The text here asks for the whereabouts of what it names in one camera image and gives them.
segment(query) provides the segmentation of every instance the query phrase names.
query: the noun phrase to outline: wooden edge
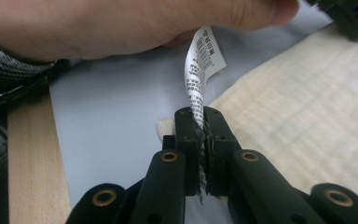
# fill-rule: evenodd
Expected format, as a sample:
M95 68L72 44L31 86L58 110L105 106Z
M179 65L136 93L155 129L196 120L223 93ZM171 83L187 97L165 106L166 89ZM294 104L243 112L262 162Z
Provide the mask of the wooden edge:
M65 223L71 212L48 86L8 105L9 221Z

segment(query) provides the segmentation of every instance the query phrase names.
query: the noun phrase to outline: hand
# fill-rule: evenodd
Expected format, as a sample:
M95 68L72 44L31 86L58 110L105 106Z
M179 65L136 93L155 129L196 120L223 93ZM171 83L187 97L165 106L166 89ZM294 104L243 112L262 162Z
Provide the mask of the hand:
M99 59L191 38L203 25L290 21L296 0L0 0L0 48L19 59Z

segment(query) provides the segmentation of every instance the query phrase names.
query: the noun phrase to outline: folded cloth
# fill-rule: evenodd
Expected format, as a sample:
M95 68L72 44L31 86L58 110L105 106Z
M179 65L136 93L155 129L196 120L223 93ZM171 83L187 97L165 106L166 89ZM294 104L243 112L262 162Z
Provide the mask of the folded cloth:
M358 194L358 43L334 25L244 75L211 107L293 187L330 182Z

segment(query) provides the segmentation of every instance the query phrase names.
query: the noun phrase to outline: light blue surface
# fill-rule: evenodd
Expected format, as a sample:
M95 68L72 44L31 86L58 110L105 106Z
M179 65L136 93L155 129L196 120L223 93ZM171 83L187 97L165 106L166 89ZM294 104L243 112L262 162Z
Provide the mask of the light blue surface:
M301 4L282 27L240 32L214 27L227 67L208 80L208 105L235 81L330 20ZM161 149L156 124L189 106L184 82L189 44L80 62L50 85L71 205L102 183L130 187ZM186 199L186 223L231 223L215 198Z

